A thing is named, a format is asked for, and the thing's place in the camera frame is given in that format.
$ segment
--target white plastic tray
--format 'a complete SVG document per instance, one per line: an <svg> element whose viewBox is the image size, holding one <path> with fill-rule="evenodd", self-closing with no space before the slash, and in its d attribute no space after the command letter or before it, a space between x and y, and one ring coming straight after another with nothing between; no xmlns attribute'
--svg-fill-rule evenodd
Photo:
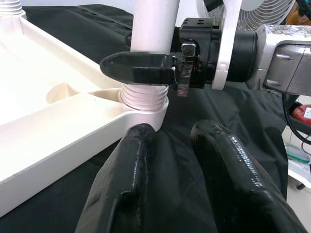
<svg viewBox="0 0 311 233"><path fill-rule="evenodd" d="M0 17L0 216L168 106L120 103L121 83L21 17Z"/></svg>

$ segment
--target red object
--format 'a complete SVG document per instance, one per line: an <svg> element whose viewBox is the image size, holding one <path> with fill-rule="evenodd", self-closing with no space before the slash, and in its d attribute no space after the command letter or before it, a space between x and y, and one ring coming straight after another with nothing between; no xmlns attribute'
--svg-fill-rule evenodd
<svg viewBox="0 0 311 233"><path fill-rule="evenodd" d="M308 125L311 125L311 104L306 104L306 105L301 105L299 107L296 107L293 112L293 116L296 119Z"/></svg>

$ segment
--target fan grille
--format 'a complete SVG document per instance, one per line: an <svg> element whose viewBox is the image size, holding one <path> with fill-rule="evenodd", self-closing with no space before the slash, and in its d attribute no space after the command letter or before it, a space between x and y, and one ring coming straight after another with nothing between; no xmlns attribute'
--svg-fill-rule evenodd
<svg viewBox="0 0 311 233"><path fill-rule="evenodd" d="M253 11L240 11L238 30L256 30L262 24L280 24L287 16L294 0L265 0ZM224 6L217 7L208 13L215 25L220 25Z"/></svg>

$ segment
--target black cloth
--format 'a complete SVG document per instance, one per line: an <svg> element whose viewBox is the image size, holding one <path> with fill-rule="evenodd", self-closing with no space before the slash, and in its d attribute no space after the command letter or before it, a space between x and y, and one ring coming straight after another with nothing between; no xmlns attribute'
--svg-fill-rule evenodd
<svg viewBox="0 0 311 233"><path fill-rule="evenodd" d="M133 16L103 5L24 7L28 20L99 63L129 51L130 32L105 15L128 25ZM283 196L287 192L287 156L281 133L285 127L281 98L229 83L224 90L191 89L187 98L169 93L170 104L156 133L157 151L150 173L150 232L217 232L203 175L190 143L193 125L212 119L234 132L270 174ZM0 219L1 233L74 232L92 181L116 144L79 166Z"/></svg>

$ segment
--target white plastic bracket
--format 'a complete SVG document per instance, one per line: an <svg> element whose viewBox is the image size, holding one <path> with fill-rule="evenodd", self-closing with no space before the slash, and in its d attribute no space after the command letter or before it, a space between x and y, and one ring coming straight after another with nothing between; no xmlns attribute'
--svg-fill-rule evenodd
<svg viewBox="0 0 311 233"><path fill-rule="evenodd" d="M212 89L222 90L228 76L233 50L234 36L237 29L242 0L223 0L224 15L222 22L222 39Z"/></svg>

